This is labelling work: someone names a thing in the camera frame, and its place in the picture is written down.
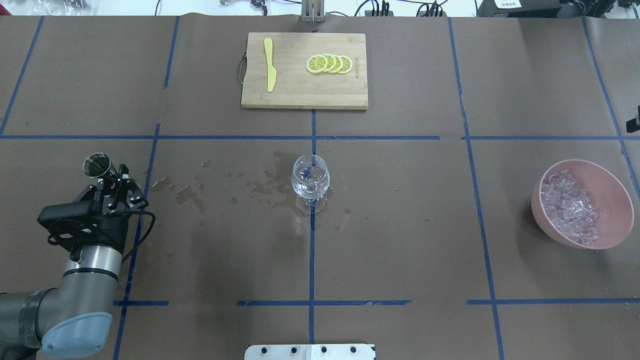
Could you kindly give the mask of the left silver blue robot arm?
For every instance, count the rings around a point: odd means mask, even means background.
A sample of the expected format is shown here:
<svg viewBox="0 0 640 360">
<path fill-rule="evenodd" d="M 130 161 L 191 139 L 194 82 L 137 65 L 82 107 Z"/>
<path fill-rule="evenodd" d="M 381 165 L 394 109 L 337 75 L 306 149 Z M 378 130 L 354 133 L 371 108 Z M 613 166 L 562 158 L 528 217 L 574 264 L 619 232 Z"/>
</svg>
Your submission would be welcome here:
<svg viewBox="0 0 640 360">
<path fill-rule="evenodd" d="M 129 175 L 100 175 L 73 202 L 44 207 L 47 242 L 68 253 L 58 287 L 1 294 L 1 358 L 80 359 L 103 350 L 130 218 L 154 214 Z"/>
</svg>

